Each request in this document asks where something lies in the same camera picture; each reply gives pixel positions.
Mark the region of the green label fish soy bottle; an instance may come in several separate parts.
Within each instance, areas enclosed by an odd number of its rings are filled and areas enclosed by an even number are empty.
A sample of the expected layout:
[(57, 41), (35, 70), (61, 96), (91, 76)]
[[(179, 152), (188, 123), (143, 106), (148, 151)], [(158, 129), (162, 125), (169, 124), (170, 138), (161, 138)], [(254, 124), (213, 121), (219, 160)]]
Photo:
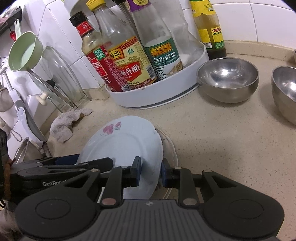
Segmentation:
[(144, 50), (160, 80), (183, 69), (175, 41), (164, 20), (149, 1), (128, 1)]

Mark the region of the grey dish rag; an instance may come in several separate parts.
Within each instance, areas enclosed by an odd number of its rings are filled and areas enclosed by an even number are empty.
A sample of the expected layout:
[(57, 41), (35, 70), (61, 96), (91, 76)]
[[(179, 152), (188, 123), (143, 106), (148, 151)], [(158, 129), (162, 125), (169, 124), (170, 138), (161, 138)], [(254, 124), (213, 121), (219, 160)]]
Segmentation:
[(51, 124), (50, 135), (54, 137), (59, 143), (65, 143), (73, 136), (73, 123), (79, 121), (79, 119), (85, 116), (90, 115), (91, 113), (93, 113), (92, 109), (83, 108), (60, 114)]

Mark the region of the yellow cap vinegar bottle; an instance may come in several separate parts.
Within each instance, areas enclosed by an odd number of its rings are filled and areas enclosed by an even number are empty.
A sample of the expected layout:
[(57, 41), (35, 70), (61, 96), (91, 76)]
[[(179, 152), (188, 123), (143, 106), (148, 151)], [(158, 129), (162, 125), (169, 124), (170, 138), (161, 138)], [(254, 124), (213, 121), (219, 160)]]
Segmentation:
[(158, 77), (135, 31), (106, 5), (105, 1), (88, 1), (86, 6), (94, 13), (104, 44), (112, 60), (121, 71), (131, 89), (148, 86)]

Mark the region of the black wall shelf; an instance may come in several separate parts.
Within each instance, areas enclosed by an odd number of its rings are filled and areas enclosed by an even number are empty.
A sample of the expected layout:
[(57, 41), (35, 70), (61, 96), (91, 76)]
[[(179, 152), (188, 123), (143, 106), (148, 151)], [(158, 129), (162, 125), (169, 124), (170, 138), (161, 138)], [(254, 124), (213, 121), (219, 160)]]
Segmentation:
[(14, 25), (16, 20), (19, 20), (19, 22), (22, 21), (22, 8), (20, 6), (9, 9), (4, 13), (4, 16), (1, 16), (0, 35)]

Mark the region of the steel colander bowl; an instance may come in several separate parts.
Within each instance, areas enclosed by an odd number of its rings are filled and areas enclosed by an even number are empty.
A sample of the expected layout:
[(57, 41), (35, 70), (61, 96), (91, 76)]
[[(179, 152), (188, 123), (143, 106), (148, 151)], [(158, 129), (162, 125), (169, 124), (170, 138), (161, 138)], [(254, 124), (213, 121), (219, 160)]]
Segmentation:
[(41, 152), (33, 143), (30, 142), (28, 137), (23, 140), (14, 156), (16, 164), (41, 158), (43, 158)]

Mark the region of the glass pot lid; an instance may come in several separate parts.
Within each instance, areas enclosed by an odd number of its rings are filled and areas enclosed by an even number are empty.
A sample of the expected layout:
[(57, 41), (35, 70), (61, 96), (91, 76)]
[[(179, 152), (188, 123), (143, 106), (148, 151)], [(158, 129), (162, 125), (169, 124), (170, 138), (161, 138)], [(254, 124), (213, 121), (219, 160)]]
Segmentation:
[(36, 96), (40, 104), (46, 105), (49, 100), (53, 105), (58, 103), (77, 109), (86, 100), (91, 101), (70, 66), (53, 47), (47, 46), (44, 49), (40, 62), (49, 79), (44, 80), (33, 70), (27, 71), (42, 91)]

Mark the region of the white two-tier rotating rack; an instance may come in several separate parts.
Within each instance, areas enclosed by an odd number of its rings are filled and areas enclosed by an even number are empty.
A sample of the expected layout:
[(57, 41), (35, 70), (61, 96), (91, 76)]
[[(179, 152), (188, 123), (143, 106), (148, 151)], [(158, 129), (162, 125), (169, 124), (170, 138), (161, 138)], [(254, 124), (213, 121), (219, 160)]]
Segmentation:
[(145, 109), (167, 104), (187, 95), (198, 87), (197, 69), (209, 60), (205, 45), (203, 46), (201, 57), (173, 76), (126, 93), (111, 91), (110, 96), (124, 108)]

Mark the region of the white plate colourful floral rim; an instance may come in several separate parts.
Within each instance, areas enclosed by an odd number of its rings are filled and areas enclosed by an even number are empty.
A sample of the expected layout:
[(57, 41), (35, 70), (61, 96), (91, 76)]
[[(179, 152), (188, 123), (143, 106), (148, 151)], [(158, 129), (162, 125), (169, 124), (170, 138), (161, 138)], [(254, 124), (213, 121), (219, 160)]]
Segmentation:
[[(171, 167), (175, 167), (179, 165), (177, 152), (173, 141), (167, 136), (163, 131), (156, 129), (159, 136), (161, 137), (163, 144), (163, 158), (168, 161)], [(151, 200), (155, 199), (168, 199), (170, 197), (171, 191), (173, 189), (166, 189), (162, 185), (161, 177), (159, 177), (159, 182), (154, 190), (154, 193), (151, 196)]]

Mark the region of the red label soy sauce bottle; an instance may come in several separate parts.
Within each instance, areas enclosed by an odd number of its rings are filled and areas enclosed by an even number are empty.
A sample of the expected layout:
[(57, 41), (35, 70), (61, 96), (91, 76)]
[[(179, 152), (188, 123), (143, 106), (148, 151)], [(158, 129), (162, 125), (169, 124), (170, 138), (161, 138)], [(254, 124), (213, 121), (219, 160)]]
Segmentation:
[(71, 16), (70, 22), (82, 39), (82, 52), (109, 90), (113, 92), (130, 90), (126, 79), (104, 47), (105, 39), (102, 33), (92, 27), (86, 15), (81, 11)]

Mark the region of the metal lid rack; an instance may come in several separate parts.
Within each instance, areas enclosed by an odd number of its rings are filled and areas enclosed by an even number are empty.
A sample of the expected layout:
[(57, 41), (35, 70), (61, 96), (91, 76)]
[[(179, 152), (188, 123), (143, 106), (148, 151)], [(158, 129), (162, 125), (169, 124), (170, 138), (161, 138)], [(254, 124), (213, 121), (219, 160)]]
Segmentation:
[(85, 102), (91, 101), (76, 78), (66, 77), (60, 72), (52, 74), (50, 79), (44, 80), (32, 70), (28, 70), (28, 73), (42, 92), (36, 95), (36, 99), (41, 105), (46, 105), (49, 101), (62, 113), (63, 108), (78, 109)]

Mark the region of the large white pink-flower plate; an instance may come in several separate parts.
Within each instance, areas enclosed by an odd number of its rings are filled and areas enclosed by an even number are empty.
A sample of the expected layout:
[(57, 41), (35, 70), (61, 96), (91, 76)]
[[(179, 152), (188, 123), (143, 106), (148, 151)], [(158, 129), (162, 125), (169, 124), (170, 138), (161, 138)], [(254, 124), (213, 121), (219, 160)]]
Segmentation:
[(140, 157), (142, 172), (139, 185), (123, 191), (125, 199), (150, 199), (159, 180), (163, 144), (154, 125), (138, 116), (110, 121), (96, 132), (80, 153), (77, 163), (109, 157), (114, 167), (130, 166)]

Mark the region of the white handled peeler tool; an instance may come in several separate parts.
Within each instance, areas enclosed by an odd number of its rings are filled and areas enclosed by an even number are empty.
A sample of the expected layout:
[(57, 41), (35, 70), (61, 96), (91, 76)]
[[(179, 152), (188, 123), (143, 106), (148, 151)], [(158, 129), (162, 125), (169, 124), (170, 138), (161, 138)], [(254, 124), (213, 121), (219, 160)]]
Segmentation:
[(36, 125), (33, 117), (30, 112), (27, 110), (27, 107), (24, 101), (21, 98), (21, 95), (15, 90), (10, 89), (9, 94), (13, 100), (16, 107), (16, 114), (20, 123), (22, 124), (27, 136), (31, 142), (35, 142), (38, 147), (43, 147), (43, 144), (46, 142), (46, 139), (38, 126)]

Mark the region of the green plastic ladle cup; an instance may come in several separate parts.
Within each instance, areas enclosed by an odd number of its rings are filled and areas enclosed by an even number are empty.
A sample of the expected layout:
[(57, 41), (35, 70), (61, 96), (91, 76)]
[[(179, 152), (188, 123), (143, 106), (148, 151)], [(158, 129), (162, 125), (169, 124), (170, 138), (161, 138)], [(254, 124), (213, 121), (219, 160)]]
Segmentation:
[(11, 71), (27, 71), (39, 63), (43, 53), (43, 44), (33, 32), (25, 32), (17, 36), (9, 52), (9, 68)]

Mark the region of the yellow green oyster sauce bottle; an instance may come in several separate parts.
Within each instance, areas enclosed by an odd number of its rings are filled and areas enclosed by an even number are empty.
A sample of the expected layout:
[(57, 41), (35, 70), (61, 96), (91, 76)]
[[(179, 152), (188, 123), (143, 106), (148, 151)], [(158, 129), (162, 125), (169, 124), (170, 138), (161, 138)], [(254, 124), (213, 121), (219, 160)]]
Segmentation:
[(218, 16), (209, 0), (189, 1), (201, 42), (206, 46), (209, 59), (227, 56)]

